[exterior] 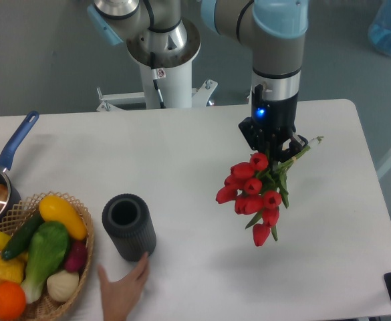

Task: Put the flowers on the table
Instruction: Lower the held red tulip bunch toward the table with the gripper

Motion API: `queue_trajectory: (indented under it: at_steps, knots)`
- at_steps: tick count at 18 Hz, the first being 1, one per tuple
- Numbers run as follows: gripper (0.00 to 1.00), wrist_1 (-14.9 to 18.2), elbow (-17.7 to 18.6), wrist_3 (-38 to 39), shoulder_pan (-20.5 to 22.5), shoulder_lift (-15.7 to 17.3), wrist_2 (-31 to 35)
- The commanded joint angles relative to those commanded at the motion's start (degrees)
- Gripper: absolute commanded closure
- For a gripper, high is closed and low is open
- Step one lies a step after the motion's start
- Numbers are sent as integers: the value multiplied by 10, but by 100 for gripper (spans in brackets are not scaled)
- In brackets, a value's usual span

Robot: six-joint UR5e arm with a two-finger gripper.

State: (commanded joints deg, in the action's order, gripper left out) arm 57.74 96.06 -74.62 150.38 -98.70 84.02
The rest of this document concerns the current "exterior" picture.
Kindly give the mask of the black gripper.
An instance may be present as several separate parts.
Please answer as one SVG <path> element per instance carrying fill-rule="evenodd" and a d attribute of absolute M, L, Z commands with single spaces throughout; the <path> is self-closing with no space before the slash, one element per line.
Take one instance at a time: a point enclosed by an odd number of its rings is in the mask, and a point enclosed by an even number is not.
<path fill-rule="evenodd" d="M 292 165 L 293 157 L 308 146 L 308 140 L 296 134 L 297 99 L 295 94 L 284 100 L 268 100 L 264 86 L 258 84 L 251 93 L 251 116 L 239 124 L 252 150 L 269 156 L 272 149 L 273 171 Z"/>

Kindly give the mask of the bare human hand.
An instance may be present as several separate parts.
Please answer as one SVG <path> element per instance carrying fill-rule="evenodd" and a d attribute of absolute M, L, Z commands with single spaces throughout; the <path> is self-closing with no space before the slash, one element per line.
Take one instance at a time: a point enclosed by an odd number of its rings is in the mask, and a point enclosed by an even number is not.
<path fill-rule="evenodd" d="M 127 320 L 140 300 L 149 274 L 147 252 L 142 255 L 131 272 L 115 282 L 111 282 L 104 267 L 98 265 L 103 320 Z"/>

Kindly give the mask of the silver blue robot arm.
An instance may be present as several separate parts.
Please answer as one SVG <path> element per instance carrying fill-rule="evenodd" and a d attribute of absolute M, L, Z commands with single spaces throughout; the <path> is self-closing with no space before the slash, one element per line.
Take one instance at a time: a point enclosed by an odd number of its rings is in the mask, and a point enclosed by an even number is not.
<path fill-rule="evenodd" d="M 201 3 L 206 26 L 251 50 L 251 115 L 239 129 L 273 170 L 307 146 L 295 115 L 308 7 L 307 1 Z M 140 68 L 147 108 L 194 105 L 192 61 L 201 37 L 182 16 L 180 1 L 92 1 L 88 15 L 110 44 L 126 44 Z"/>

